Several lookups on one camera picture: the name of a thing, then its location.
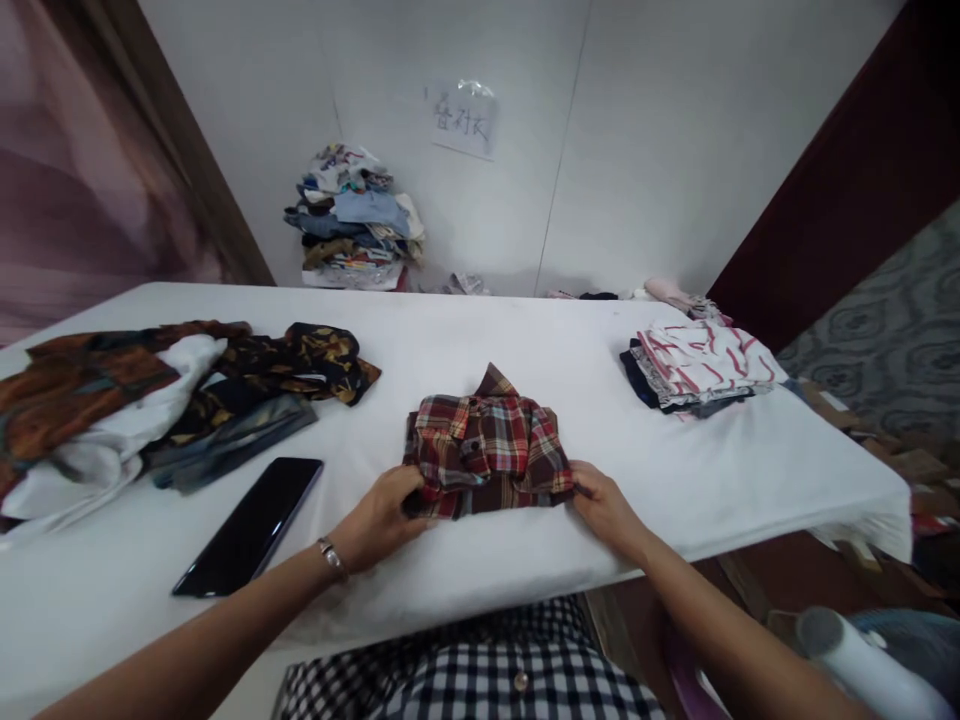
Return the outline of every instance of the black and white checkered shirt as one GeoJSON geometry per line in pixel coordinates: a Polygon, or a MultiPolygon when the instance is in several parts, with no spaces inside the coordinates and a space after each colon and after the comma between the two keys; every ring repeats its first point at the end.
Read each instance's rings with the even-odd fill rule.
{"type": "Polygon", "coordinates": [[[287,668],[275,717],[664,718],[593,646],[573,597],[287,668]]]}

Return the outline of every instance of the phone screen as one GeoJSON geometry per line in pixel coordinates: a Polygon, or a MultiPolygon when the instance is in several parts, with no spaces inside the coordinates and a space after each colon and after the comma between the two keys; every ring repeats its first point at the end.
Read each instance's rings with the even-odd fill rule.
{"type": "Polygon", "coordinates": [[[322,471],[320,460],[277,458],[270,463],[173,594],[224,597],[257,577],[322,471]]]}

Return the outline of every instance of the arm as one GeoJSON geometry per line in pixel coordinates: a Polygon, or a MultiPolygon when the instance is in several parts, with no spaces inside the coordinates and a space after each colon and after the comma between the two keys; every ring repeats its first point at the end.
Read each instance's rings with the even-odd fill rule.
{"type": "Polygon", "coordinates": [[[646,573],[697,655],[708,667],[723,669],[756,716],[872,717],[654,535],[612,479],[589,463],[571,466],[579,490],[574,505],[587,525],[646,573]]]}
{"type": "MultiPolygon", "coordinates": [[[[416,468],[388,470],[330,533],[349,572],[368,570],[427,529],[428,521],[400,511],[422,483],[416,468]]],[[[260,653],[337,579],[312,545],[37,717],[209,717],[260,653]]]]}

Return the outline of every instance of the purple curtain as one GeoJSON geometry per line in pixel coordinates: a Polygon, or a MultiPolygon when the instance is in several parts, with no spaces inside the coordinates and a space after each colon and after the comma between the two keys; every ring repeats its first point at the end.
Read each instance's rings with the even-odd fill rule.
{"type": "Polygon", "coordinates": [[[145,282],[227,279],[120,81],[65,22],[0,0],[0,346],[145,282]]]}

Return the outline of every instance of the person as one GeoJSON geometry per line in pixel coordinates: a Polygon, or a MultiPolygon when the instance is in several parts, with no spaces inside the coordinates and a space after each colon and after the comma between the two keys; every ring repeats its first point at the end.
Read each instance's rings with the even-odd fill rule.
{"type": "MultiPolygon", "coordinates": [[[[866,718],[651,532],[616,482],[571,462],[573,505],[613,552],[646,573],[676,626],[751,716],[866,718]]],[[[359,574],[425,532],[403,499],[413,467],[385,472],[330,532],[38,717],[206,718],[280,632],[344,571],[359,574]],[[325,553],[332,545],[334,552],[325,553]]],[[[593,647],[571,598],[482,616],[292,666],[277,714],[326,717],[664,717],[650,691],[593,647]]]]}

